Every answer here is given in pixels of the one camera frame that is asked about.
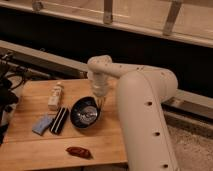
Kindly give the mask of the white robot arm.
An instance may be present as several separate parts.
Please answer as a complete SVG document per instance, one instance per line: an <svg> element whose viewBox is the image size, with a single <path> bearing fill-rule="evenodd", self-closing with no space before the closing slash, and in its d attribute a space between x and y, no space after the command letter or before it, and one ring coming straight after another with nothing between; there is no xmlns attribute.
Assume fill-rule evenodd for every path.
<svg viewBox="0 0 213 171"><path fill-rule="evenodd" d="M175 74L164 68L114 63L102 55L88 60L93 94L104 97L107 78L118 79L116 103L129 171L180 171L161 104L178 88Z"/></svg>

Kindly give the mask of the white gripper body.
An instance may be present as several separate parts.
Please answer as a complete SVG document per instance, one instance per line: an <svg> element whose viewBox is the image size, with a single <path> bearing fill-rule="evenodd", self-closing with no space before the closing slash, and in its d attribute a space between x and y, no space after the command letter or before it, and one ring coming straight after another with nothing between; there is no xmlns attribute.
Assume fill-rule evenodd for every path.
<svg viewBox="0 0 213 171"><path fill-rule="evenodd" d="M94 74L91 81L92 92L96 97L104 97L108 93L108 77L105 74Z"/></svg>

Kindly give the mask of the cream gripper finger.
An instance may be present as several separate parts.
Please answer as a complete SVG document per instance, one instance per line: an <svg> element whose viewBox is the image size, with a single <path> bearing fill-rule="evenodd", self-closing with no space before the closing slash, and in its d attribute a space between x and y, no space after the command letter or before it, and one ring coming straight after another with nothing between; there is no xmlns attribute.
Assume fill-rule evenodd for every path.
<svg viewBox="0 0 213 171"><path fill-rule="evenodd" d="M105 104L106 97L105 96L104 97L97 97L96 101L97 101L98 109L101 110L103 108L104 104Z"/></svg>

